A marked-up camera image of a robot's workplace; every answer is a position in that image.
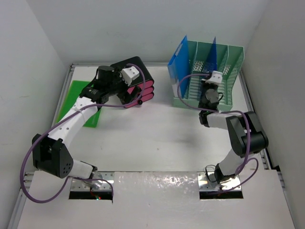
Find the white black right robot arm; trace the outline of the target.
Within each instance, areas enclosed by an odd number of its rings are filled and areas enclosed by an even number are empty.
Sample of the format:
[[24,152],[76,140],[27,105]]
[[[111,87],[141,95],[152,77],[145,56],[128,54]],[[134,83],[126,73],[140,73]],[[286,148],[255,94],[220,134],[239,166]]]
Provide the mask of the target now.
[[220,113],[217,109],[221,99],[218,85],[201,80],[200,89],[200,123],[206,127],[227,130],[232,147],[224,160],[215,166],[212,181],[219,184],[238,175],[250,155],[267,148],[269,140],[255,112],[241,115]]

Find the pink top drawer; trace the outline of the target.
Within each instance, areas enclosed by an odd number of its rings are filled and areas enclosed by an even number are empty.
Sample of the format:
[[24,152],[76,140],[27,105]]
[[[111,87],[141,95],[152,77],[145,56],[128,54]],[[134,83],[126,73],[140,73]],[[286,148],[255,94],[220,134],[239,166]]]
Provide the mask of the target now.
[[154,80],[146,81],[145,85],[143,85],[143,83],[132,84],[127,91],[128,91],[129,94],[131,94],[136,86],[138,86],[141,90],[142,89],[144,90],[145,88],[153,86],[153,84],[154,84]]

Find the black drawer cabinet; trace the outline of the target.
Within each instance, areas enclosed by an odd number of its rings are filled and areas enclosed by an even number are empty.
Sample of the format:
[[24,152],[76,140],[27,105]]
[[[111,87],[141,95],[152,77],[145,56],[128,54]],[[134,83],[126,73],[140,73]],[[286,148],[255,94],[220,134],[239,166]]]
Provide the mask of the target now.
[[119,95],[125,108],[140,106],[154,97],[154,79],[140,57],[113,63],[111,67],[120,70],[127,80],[128,89]]

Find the mint green file rack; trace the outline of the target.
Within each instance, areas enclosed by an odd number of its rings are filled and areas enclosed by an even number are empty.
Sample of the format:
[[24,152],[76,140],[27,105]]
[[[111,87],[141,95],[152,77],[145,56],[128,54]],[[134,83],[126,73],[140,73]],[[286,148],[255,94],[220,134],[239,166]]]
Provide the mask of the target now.
[[234,83],[243,61],[241,46],[196,42],[184,37],[167,66],[173,106],[190,108],[209,102],[220,111],[230,111]]

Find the light blue book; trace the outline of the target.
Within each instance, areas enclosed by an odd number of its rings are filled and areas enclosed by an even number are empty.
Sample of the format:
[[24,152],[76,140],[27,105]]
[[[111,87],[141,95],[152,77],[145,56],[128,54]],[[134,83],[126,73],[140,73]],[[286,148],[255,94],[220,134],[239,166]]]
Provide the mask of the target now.
[[174,97],[178,98],[179,82],[190,72],[188,40],[185,35],[167,65]]

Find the pink drawer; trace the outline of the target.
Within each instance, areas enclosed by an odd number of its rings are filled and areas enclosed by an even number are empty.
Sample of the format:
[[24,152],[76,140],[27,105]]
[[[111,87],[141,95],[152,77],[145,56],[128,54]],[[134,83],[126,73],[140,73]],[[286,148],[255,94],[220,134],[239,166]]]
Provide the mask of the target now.
[[154,80],[146,81],[145,85],[143,85],[143,83],[132,84],[127,91],[128,91],[129,94],[131,94],[136,86],[138,86],[141,90],[142,89],[144,90],[145,88],[153,86],[153,84],[154,84]]
[[148,88],[144,89],[140,100],[145,102],[145,101],[148,101],[148,100],[152,99],[153,97],[154,97],[154,87],[151,86],[151,87],[148,87]]
[[142,105],[144,102],[151,100],[154,97],[154,93],[143,95],[139,100],[132,101],[131,104],[124,106],[124,108],[130,108],[137,105]]

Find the pink middle drawer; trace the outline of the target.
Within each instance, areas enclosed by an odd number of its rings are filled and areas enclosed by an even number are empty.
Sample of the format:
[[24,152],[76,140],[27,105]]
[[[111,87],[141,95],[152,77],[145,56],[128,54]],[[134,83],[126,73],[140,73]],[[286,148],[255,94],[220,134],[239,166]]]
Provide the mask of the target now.
[[152,99],[153,97],[154,97],[154,87],[151,86],[151,87],[148,87],[148,88],[144,89],[140,100],[145,102],[145,101],[148,101],[148,100]]

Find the pink bottom drawer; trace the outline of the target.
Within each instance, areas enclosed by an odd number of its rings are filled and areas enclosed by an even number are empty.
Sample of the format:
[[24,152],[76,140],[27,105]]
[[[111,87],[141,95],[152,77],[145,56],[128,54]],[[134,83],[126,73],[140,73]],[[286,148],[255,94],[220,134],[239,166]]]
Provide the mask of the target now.
[[130,108],[137,105],[142,105],[144,102],[151,100],[154,97],[154,93],[143,95],[139,100],[132,101],[131,104],[124,106],[124,108]]

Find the dark blue clipboard folder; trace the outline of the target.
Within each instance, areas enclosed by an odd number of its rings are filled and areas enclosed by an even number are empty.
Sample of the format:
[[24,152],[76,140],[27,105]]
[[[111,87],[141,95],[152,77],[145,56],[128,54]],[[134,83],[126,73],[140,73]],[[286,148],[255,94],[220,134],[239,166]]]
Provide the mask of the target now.
[[207,59],[203,67],[204,73],[217,71],[217,46],[216,37],[214,37]]

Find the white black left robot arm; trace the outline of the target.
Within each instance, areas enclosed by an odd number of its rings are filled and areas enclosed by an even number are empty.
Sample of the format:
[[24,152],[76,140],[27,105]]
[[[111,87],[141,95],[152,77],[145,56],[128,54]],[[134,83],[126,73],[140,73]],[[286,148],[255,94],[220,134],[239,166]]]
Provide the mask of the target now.
[[128,93],[129,87],[139,76],[144,74],[135,64],[128,64],[124,68],[99,66],[94,79],[81,90],[66,115],[51,130],[33,138],[33,165],[59,178],[93,178],[97,167],[73,159],[69,146],[84,124],[107,105],[111,96],[118,96],[122,106],[139,100],[142,91],[138,86]]

